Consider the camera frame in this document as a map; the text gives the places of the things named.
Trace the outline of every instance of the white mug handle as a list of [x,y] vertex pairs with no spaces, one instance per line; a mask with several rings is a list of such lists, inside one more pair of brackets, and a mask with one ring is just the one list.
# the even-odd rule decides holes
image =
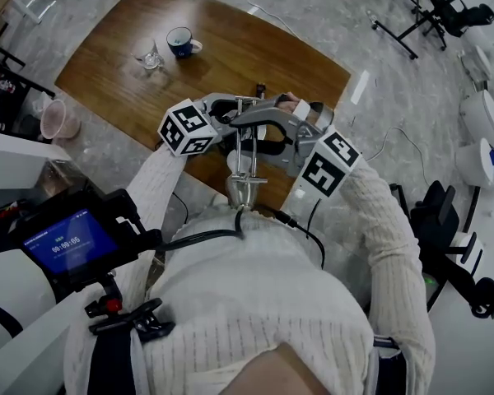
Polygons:
[[191,39],[190,43],[192,44],[192,54],[199,53],[203,49],[203,44],[195,39]]

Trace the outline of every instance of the office chair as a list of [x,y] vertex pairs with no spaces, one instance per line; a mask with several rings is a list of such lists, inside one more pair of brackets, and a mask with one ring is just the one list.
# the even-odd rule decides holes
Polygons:
[[455,37],[460,37],[470,26],[485,26],[494,22],[494,12],[486,4],[480,4],[479,7],[470,7],[469,9],[463,2],[464,9],[457,12],[450,3],[444,0],[430,0],[436,13],[434,19],[430,20],[431,27],[422,34],[427,36],[431,30],[435,29],[443,46],[441,50],[446,50],[445,28],[446,32]]
[[459,228],[459,217],[452,206],[455,189],[449,186],[445,191],[441,183],[435,181],[422,202],[417,202],[411,211],[408,211],[402,186],[391,184],[390,189],[398,192],[399,204],[419,240],[423,272],[432,275],[440,284],[444,285],[446,281],[452,284],[470,304],[475,317],[494,318],[494,281],[482,278],[476,283],[473,279],[475,269],[471,275],[446,256],[460,254],[459,261],[465,264],[477,239],[473,233],[467,247],[450,247]]

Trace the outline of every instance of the display screen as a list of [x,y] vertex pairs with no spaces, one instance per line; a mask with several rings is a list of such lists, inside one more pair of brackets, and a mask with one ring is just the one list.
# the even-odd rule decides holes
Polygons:
[[39,232],[24,245],[54,273],[80,267],[118,248],[87,209]]

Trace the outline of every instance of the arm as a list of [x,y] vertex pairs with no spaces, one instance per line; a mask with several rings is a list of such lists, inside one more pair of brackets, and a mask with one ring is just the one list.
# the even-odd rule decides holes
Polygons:
[[375,333],[392,337],[408,360],[408,393],[427,393],[436,343],[426,311],[419,247],[408,218],[388,184],[363,160],[347,178],[341,194],[356,209],[370,250],[370,323]]
[[[163,145],[150,155],[128,186],[128,193],[146,230],[163,226],[168,202],[185,162],[186,157],[173,157],[168,147]],[[149,250],[137,261],[117,268],[115,280],[123,295],[125,309],[136,309],[144,301],[145,284],[154,254]]]
[[[170,195],[183,171],[185,158],[174,158],[164,145],[152,153],[128,186],[128,193],[137,206],[145,229],[161,228]],[[126,310],[136,309],[143,301],[145,285],[154,251],[139,255],[139,259],[117,268],[115,280],[123,295]],[[70,395],[87,393],[91,355],[96,343],[88,326],[99,321],[89,319],[83,307],[98,300],[103,291],[100,285],[82,291],[85,302],[72,321],[64,351],[64,383]]]

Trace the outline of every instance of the hand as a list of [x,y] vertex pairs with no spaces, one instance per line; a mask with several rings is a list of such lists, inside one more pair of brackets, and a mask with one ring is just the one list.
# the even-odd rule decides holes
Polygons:
[[296,97],[292,92],[287,92],[286,95],[289,97],[291,101],[284,101],[278,103],[277,107],[286,113],[292,114],[295,111],[296,106],[300,102],[300,98]]

